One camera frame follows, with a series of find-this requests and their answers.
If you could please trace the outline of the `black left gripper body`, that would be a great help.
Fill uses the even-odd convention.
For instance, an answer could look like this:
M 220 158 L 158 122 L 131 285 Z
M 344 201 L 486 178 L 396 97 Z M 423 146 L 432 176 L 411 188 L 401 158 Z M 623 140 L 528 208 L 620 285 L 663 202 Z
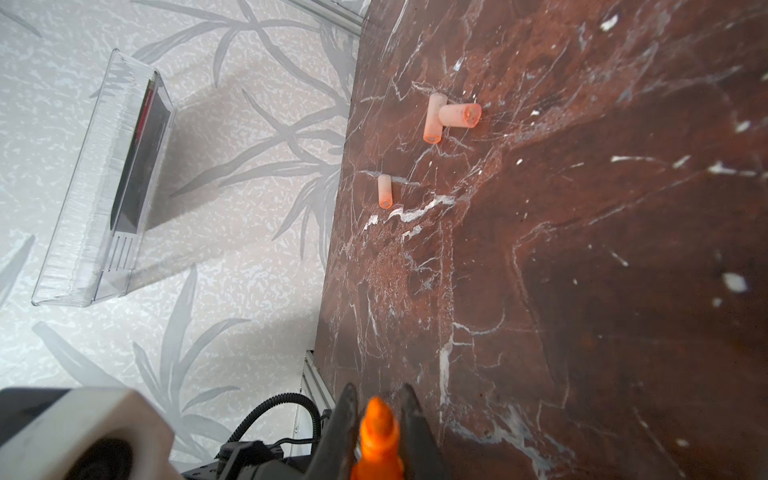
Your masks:
M 319 430 L 304 439 L 283 438 L 273 444 L 262 441 L 230 442 L 224 444 L 218 457 L 209 464 L 181 473 L 182 479 L 301 479 L 308 470 L 313 454 L 286 456 L 287 446 L 310 446 L 315 449 L 322 438 L 332 410 L 317 416 Z

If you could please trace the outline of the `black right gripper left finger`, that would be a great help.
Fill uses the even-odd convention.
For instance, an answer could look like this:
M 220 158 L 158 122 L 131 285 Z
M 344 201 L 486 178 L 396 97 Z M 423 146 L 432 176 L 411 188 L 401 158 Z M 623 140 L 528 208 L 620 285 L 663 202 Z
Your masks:
M 346 384 L 303 479 L 350 478 L 359 435 L 358 404 L 356 387 Z

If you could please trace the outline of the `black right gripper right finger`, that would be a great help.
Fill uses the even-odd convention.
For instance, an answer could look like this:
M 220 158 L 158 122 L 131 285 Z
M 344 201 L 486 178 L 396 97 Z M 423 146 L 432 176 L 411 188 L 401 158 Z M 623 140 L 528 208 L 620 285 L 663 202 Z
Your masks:
M 447 466 L 416 392 L 403 384 L 400 396 L 400 454 L 405 479 L 446 479 Z

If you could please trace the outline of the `orange pen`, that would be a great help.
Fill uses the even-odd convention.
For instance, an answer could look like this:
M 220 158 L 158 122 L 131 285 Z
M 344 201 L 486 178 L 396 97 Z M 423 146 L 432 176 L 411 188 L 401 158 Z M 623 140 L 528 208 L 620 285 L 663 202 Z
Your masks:
M 402 480 L 404 465 L 399 456 L 399 441 L 399 423 L 392 409 L 381 398 L 373 397 L 361 421 L 361 457 L 350 478 Z

